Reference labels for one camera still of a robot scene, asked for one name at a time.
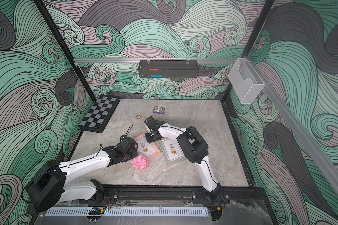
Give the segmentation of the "pink picture frame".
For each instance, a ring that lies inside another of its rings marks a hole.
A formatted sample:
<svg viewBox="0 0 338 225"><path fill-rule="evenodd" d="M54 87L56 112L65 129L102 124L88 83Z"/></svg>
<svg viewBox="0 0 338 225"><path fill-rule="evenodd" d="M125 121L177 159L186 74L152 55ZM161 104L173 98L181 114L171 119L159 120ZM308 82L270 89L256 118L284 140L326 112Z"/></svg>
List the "pink picture frame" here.
<svg viewBox="0 0 338 225"><path fill-rule="evenodd" d="M145 156L147 159L154 158L160 154L160 150L155 143L147 142L145 133L137 136L134 140L138 144L138 154Z"/></svg>

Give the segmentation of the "pink cloth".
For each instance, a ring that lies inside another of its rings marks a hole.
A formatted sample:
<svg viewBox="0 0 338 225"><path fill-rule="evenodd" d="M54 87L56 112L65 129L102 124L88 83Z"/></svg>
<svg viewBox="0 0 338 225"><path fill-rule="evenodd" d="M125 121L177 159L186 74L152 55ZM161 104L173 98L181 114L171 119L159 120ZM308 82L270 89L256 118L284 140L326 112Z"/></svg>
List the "pink cloth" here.
<svg viewBox="0 0 338 225"><path fill-rule="evenodd" d="M138 169L139 171L142 171L144 168L147 168L148 164L149 160L142 154L139 154L136 158L131 160L131 165L136 169Z"/></svg>

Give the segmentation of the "green picture frame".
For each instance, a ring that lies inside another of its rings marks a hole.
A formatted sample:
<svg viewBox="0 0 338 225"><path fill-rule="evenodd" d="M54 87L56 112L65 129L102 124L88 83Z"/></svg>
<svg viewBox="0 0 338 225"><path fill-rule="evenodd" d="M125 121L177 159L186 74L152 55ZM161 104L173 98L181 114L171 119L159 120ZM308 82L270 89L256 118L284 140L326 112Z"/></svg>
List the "green picture frame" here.
<svg viewBox="0 0 338 225"><path fill-rule="evenodd" d="M164 138L159 143L168 166L186 160L176 139Z"/></svg>

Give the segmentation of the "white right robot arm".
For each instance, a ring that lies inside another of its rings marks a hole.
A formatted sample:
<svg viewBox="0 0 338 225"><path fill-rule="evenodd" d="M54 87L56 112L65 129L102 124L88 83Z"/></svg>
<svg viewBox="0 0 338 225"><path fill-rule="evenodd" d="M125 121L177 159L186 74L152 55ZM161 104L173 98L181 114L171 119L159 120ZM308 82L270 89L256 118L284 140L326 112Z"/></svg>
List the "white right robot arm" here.
<svg viewBox="0 0 338 225"><path fill-rule="evenodd" d="M208 144L197 129L193 126L179 128L165 121L158 121L152 116L148 117L144 124L147 129L145 137L148 143L164 138L178 142L184 156L196 166L206 201L209 203L218 201L221 194L221 185L215 178L209 162Z"/></svg>

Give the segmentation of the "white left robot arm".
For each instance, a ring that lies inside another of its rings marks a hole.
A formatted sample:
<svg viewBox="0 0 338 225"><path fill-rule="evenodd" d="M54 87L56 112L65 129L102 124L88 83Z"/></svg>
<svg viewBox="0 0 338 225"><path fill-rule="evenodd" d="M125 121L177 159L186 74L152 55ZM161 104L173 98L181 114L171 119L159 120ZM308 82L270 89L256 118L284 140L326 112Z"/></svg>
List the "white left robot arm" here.
<svg viewBox="0 0 338 225"><path fill-rule="evenodd" d="M98 152L66 162L46 162L26 185L25 190L36 212L44 212L57 203L84 200L100 204L104 200L104 187L95 179L74 182L92 171L124 163L138 156L138 144L124 137L117 145L100 147Z"/></svg>

